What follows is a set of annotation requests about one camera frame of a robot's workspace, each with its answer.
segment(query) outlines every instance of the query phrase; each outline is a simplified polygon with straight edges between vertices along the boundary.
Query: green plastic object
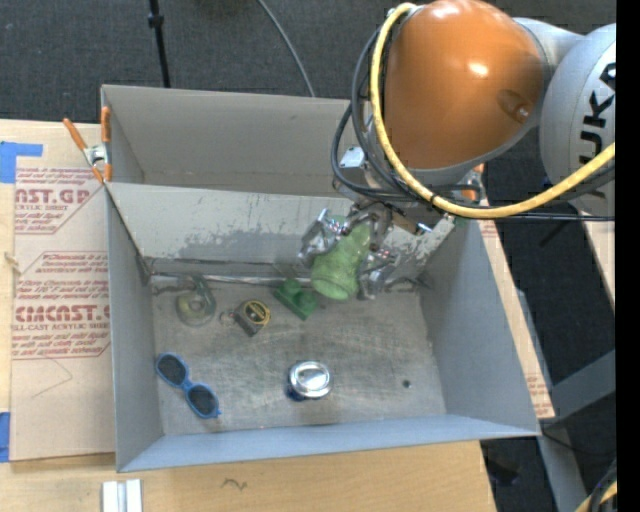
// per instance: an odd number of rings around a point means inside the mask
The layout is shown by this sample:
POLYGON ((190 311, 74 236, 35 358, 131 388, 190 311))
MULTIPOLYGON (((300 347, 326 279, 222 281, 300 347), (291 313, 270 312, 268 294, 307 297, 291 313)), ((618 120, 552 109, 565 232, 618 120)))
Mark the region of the green plastic object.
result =
POLYGON ((302 286, 295 279, 286 279, 273 295, 293 311, 299 318, 306 320, 316 309, 318 301, 312 292, 303 290, 302 286))
POLYGON ((358 269, 370 244, 369 224, 358 224, 326 254, 316 256, 311 267, 311 285, 333 300, 345 301, 360 288, 358 269))

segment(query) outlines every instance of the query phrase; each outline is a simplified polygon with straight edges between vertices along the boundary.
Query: small metal object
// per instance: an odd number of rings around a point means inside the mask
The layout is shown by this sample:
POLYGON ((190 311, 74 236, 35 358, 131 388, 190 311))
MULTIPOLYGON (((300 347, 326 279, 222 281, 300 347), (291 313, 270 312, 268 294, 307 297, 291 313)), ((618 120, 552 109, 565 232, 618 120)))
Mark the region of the small metal object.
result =
POLYGON ((257 299, 250 299, 240 304, 233 312, 233 319, 249 336, 254 336, 269 323, 271 310, 257 299))
POLYGON ((288 394, 294 400, 320 399, 333 387, 329 368, 318 361, 303 361, 289 369, 288 394))
POLYGON ((207 324, 216 312, 216 301, 209 286, 200 277, 193 277, 196 289, 176 298, 176 311, 183 323, 190 327, 207 324))

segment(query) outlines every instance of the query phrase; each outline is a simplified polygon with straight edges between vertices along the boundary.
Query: metal bar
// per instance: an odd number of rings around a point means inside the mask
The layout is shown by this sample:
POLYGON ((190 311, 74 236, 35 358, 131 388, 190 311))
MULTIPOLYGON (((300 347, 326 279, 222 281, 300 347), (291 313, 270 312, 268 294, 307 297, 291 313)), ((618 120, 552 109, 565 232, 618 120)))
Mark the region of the metal bar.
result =
POLYGON ((549 420, 547 425, 565 420, 615 390, 616 351, 613 349, 553 387, 551 399, 556 417, 549 420))
POLYGON ((101 512, 142 512, 142 481, 103 482, 101 512))
MULTIPOLYGON (((554 430, 554 436, 570 445, 564 429, 554 430)), ((573 452, 544 436, 537 440, 558 512, 575 512, 587 491, 573 452)))

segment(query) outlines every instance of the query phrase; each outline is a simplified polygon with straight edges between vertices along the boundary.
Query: cardboard sheet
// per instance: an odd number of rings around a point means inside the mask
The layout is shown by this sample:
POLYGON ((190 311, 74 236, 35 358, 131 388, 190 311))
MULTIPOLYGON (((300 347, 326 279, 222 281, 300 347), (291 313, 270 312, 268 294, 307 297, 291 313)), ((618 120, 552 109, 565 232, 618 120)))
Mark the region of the cardboard sheet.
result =
POLYGON ((10 460, 113 451, 105 191, 61 123, 0 129, 41 145, 3 165, 15 182, 10 460))

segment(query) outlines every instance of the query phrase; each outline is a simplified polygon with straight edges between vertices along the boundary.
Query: metal bracket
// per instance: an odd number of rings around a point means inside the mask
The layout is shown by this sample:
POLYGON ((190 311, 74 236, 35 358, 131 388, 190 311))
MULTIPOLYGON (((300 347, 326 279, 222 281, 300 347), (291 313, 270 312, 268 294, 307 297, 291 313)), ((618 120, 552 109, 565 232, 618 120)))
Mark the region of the metal bracket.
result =
POLYGON ((305 267, 311 267, 318 254, 329 252, 338 241, 342 226, 328 215, 329 210, 324 208, 302 235, 302 249, 298 253, 298 259, 305 267))
POLYGON ((142 480, 103 482, 101 512, 142 512, 142 480))

